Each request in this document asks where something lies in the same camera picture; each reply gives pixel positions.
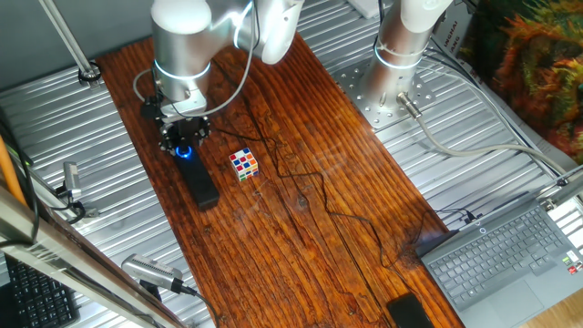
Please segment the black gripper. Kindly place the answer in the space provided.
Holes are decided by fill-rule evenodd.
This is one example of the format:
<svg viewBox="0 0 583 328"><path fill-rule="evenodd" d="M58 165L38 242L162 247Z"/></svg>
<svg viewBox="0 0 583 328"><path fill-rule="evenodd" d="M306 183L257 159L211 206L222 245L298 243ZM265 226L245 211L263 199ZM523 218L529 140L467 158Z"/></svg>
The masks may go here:
<svg viewBox="0 0 583 328"><path fill-rule="evenodd" d="M161 123L159 147L170 155L176 154L177 146L191 146L210 135L208 117L183 118L175 123Z"/></svg>

